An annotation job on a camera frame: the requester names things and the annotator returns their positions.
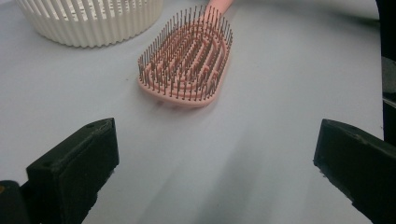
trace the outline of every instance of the hairbrush head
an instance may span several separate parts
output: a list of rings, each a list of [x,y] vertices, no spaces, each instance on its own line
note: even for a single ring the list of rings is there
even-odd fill
[[[139,86],[175,105],[208,105],[219,92],[232,43],[230,23],[214,7],[181,10],[139,58]]]

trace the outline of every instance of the hairbrush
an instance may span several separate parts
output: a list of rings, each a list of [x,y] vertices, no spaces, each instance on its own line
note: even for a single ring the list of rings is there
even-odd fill
[[[151,96],[174,105],[213,102],[224,79],[233,31],[223,14],[232,0],[181,10],[138,59],[138,83]]]

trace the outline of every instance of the black plastic part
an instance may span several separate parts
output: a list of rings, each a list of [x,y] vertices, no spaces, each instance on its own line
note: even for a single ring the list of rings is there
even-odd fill
[[[374,224],[396,223],[396,147],[324,119],[314,164]]]
[[[396,98],[383,101],[384,108],[384,140],[396,147]]]
[[[396,1],[376,0],[381,22],[381,54],[396,61]]]
[[[118,164],[114,119],[73,133],[26,169],[23,194],[32,223],[81,223]]]
[[[15,181],[0,181],[0,223],[30,224],[20,185]]]

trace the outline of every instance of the white surface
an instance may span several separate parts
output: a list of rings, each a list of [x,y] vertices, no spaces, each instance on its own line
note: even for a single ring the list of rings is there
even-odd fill
[[[149,30],[74,49],[0,5],[0,179],[81,126],[114,117],[120,165],[84,223],[371,223],[313,165],[322,119],[382,138],[375,1],[236,1],[219,99],[157,103],[136,83],[138,56],[185,7],[165,0]]]

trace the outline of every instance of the hairbrush bristle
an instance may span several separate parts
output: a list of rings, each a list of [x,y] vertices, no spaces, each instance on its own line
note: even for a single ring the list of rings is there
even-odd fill
[[[198,107],[213,101],[233,43],[214,8],[181,10],[138,60],[140,87],[158,99]]]

